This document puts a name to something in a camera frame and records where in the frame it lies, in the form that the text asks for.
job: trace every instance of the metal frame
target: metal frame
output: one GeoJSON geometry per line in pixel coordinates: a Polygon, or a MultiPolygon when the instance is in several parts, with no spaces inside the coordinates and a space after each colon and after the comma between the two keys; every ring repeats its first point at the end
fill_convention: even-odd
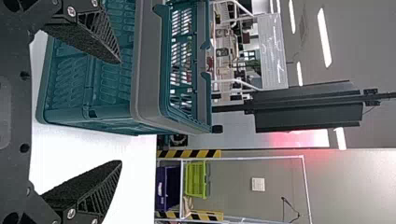
{"type": "MultiPolygon", "coordinates": [[[[299,156],[272,156],[272,157],[237,157],[237,158],[174,158],[174,159],[157,159],[158,163],[161,163],[161,161],[179,161],[181,165],[180,169],[180,207],[179,207],[179,213],[180,217],[171,219],[171,218],[155,218],[156,221],[175,221],[175,222],[180,222],[180,221],[187,221],[186,218],[189,216],[184,216],[183,214],[183,195],[184,195],[184,184],[183,184],[183,177],[184,177],[184,163],[185,162],[192,162],[192,161],[269,161],[269,160],[301,160],[302,166],[303,166],[303,173],[304,173],[304,189],[305,189],[305,197],[306,197],[306,206],[308,210],[308,220],[309,224],[313,224],[312,222],[312,213],[311,213],[311,202],[309,198],[309,190],[308,190],[308,180],[307,180],[307,175],[306,175],[306,168],[305,168],[305,159],[304,155],[299,155],[299,156]]],[[[251,218],[243,218],[240,217],[241,221],[235,221],[232,222],[230,220],[226,220],[226,216],[224,216],[224,221],[196,221],[196,222],[202,222],[202,223],[247,223],[247,224],[253,224],[253,223],[268,223],[268,224],[280,224],[282,222],[274,222],[274,221],[259,221],[258,219],[251,219],[251,218]]]]}

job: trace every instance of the teal plastic basket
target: teal plastic basket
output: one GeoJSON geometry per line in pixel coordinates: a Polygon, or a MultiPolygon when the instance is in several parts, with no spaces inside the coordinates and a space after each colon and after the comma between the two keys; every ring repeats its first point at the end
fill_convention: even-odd
{"type": "MultiPolygon", "coordinates": [[[[132,82],[135,75],[134,45],[138,44],[134,42],[137,1],[144,0],[102,2],[120,44],[121,64],[105,63],[49,37],[36,111],[36,117],[40,122],[129,135],[175,133],[175,129],[171,127],[168,129],[142,122],[131,114],[131,98],[134,94],[132,82]]],[[[180,7],[183,7],[182,10],[190,7],[191,11],[194,11],[196,2],[186,1],[177,3],[178,6],[158,7],[167,7],[171,11],[180,10],[180,7]]],[[[208,114],[207,120],[202,122],[198,119],[198,74],[194,67],[194,52],[198,48],[191,45],[189,57],[180,56],[185,59],[180,60],[179,67],[170,62],[173,54],[171,48],[174,48],[175,44],[172,41],[176,38],[184,45],[184,41],[191,39],[187,35],[172,35],[175,27],[179,25],[172,23],[172,20],[163,19],[163,34],[168,36],[163,38],[162,42],[165,39],[168,42],[162,43],[161,64],[166,69],[161,71],[161,100],[158,104],[164,117],[196,128],[200,132],[210,133],[210,77],[203,75],[207,82],[205,90],[208,92],[205,93],[205,100],[208,104],[208,114]]]]}

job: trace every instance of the blue bin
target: blue bin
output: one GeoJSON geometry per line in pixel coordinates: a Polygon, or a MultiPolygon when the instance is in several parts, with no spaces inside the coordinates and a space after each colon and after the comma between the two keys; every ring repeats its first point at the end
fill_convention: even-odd
{"type": "Polygon", "coordinates": [[[180,204],[180,166],[158,167],[156,173],[155,210],[166,212],[180,204]]]}
{"type": "Polygon", "coordinates": [[[145,74],[139,70],[141,67],[136,65],[139,56],[136,56],[137,49],[134,47],[142,43],[136,43],[136,40],[140,40],[135,34],[142,32],[136,31],[136,27],[150,27],[136,24],[136,21],[143,20],[143,13],[136,13],[136,8],[141,8],[149,1],[151,0],[103,2],[120,44],[121,64],[105,63],[49,37],[36,111],[36,117],[40,122],[129,135],[210,133],[210,77],[199,76],[201,74],[196,67],[199,47],[196,44],[188,44],[191,52],[187,52],[188,55],[180,55],[183,57],[183,63],[170,61],[174,53],[171,49],[174,49],[176,44],[185,47],[185,41],[191,41],[197,32],[195,30],[194,34],[191,33],[191,37],[189,34],[175,35],[172,32],[176,29],[175,23],[170,15],[186,9],[196,11],[199,1],[157,5],[160,12],[150,11],[152,17],[161,16],[163,25],[162,35],[156,40],[162,43],[161,59],[153,60],[151,63],[156,63],[163,69],[158,74],[145,74]],[[161,83],[153,82],[147,88],[138,88],[141,83],[137,83],[137,79],[150,76],[157,77],[161,83]],[[197,91],[198,79],[205,82],[204,91],[197,91]],[[144,106],[139,107],[136,100],[138,97],[144,98],[150,92],[158,97],[159,100],[153,103],[158,105],[161,112],[161,117],[154,122],[142,119],[146,116],[144,113],[150,111],[144,106]],[[205,113],[201,113],[199,107],[204,103],[205,113]]]}

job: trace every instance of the metal rod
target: metal rod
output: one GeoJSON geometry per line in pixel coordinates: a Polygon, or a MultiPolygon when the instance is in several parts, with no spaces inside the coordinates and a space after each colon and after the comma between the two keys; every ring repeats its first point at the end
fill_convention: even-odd
{"type": "Polygon", "coordinates": [[[254,92],[254,90],[231,90],[231,91],[213,91],[212,94],[225,94],[225,93],[247,93],[247,92],[254,92]]]}
{"type": "Polygon", "coordinates": [[[184,161],[180,162],[180,206],[179,206],[179,217],[185,219],[183,213],[183,193],[184,193],[184,161]]]}
{"type": "Polygon", "coordinates": [[[228,221],[210,221],[210,220],[186,220],[186,219],[181,219],[181,218],[155,218],[155,221],[165,221],[165,222],[169,222],[169,221],[175,221],[175,222],[188,222],[188,223],[231,223],[228,221]]]}
{"type": "Polygon", "coordinates": [[[251,105],[223,105],[214,106],[213,113],[236,112],[246,110],[267,110],[267,109],[284,109],[284,108],[298,108],[321,105],[350,105],[365,102],[383,101],[396,99],[396,92],[379,93],[371,95],[352,95],[352,96],[334,96],[322,98],[307,98],[307,99],[293,99],[293,100],[279,100],[254,103],[251,105]]]}
{"type": "Polygon", "coordinates": [[[240,79],[237,79],[237,78],[222,79],[222,80],[213,80],[213,81],[212,81],[212,84],[213,84],[213,83],[228,83],[228,82],[236,82],[236,83],[242,84],[242,85],[244,85],[244,86],[247,86],[247,87],[249,87],[249,88],[251,88],[251,89],[253,89],[253,90],[256,90],[256,91],[263,91],[263,89],[259,89],[259,88],[255,87],[255,86],[250,85],[250,84],[248,84],[248,83],[246,83],[246,82],[244,82],[244,81],[242,81],[242,80],[240,80],[240,79]]]}
{"type": "Polygon", "coordinates": [[[247,221],[253,221],[253,222],[257,222],[257,223],[265,223],[265,224],[286,224],[287,222],[278,222],[278,221],[267,221],[267,220],[260,220],[257,218],[249,218],[249,217],[230,217],[230,216],[224,216],[224,218],[230,218],[230,219],[244,219],[247,221]]]}
{"type": "Polygon", "coordinates": [[[304,186],[305,186],[305,194],[306,194],[306,205],[308,207],[308,219],[309,219],[309,224],[312,224],[311,202],[310,202],[310,199],[309,199],[308,179],[307,179],[307,176],[306,176],[305,157],[304,156],[302,156],[302,164],[303,164],[303,173],[304,173],[304,186]]]}
{"type": "Polygon", "coordinates": [[[273,156],[273,157],[237,157],[237,158],[160,158],[158,161],[265,161],[265,160],[285,160],[300,159],[303,156],[273,156]]]}

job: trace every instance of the cable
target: cable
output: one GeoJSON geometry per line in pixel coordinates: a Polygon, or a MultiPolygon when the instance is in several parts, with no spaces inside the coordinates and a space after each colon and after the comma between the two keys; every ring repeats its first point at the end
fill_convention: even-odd
{"type": "Polygon", "coordinates": [[[282,207],[282,222],[285,222],[285,201],[283,201],[282,207]]]}
{"type": "Polygon", "coordinates": [[[374,106],[374,107],[372,107],[371,109],[367,110],[366,112],[363,113],[363,116],[369,114],[370,112],[372,112],[372,111],[375,110],[376,108],[377,108],[377,106],[374,106]]]}
{"type": "Polygon", "coordinates": [[[283,204],[282,222],[285,222],[285,203],[291,208],[291,210],[293,210],[293,212],[297,213],[297,217],[295,219],[292,219],[289,223],[293,223],[293,222],[297,221],[301,217],[300,212],[297,211],[285,197],[281,197],[281,199],[283,202],[282,203],[283,204]]]}

